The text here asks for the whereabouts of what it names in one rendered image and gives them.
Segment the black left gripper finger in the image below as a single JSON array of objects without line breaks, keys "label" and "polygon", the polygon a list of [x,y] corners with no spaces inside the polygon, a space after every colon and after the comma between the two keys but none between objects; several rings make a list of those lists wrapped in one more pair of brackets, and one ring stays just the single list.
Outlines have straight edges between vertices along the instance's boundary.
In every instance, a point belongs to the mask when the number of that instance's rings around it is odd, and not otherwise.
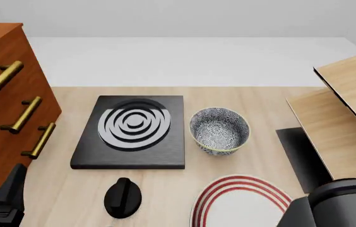
[{"label": "black left gripper finger", "polygon": [[25,209],[23,189],[27,168],[16,164],[0,186],[0,209]]}]

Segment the blue-white patterned bowl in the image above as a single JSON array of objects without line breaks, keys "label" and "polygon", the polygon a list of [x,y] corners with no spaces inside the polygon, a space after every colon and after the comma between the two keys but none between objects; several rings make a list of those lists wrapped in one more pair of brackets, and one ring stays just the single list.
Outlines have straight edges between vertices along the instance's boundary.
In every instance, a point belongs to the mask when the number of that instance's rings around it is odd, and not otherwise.
[{"label": "blue-white patterned bowl", "polygon": [[249,139],[251,128],[236,111],[208,107],[197,111],[189,121],[189,132],[196,145],[213,156],[228,156]]}]

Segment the round black stove knob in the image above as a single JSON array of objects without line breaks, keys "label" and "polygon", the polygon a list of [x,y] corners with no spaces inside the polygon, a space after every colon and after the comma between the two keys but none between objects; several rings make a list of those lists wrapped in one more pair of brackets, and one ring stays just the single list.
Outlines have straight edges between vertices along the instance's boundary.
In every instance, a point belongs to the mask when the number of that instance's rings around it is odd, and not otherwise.
[{"label": "round black stove knob", "polygon": [[121,177],[106,192],[104,207],[111,217],[125,219],[139,209],[141,201],[142,194],[138,185],[126,177]]}]

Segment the flat black stove plate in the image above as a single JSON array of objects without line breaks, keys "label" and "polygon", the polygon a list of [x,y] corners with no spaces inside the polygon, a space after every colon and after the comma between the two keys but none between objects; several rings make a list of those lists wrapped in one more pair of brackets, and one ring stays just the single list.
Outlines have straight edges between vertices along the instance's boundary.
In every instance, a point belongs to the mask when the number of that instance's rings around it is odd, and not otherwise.
[{"label": "flat black stove plate", "polygon": [[183,97],[99,96],[70,167],[74,170],[183,170]]}]

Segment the white plate with red rings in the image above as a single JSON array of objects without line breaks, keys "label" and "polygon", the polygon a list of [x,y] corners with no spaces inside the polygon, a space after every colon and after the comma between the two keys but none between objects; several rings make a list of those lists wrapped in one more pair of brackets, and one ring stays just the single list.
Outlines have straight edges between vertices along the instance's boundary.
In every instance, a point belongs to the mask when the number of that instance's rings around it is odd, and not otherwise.
[{"label": "white plate with red rings", "polygon": [[189,227],[276,227],[293,199],[252,175],[225,175],[197,196]]}]

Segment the pale wooden slat tray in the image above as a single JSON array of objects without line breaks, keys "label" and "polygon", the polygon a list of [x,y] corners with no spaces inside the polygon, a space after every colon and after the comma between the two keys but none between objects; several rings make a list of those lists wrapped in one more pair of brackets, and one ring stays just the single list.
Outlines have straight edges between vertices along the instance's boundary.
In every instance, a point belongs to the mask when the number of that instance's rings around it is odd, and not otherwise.
[{"label": "pale wooden slat tray", "polygon": [[356,56],[317,67],[324,88],[287,99],[298,128],[276,131],[305,193],[356,178]]}]

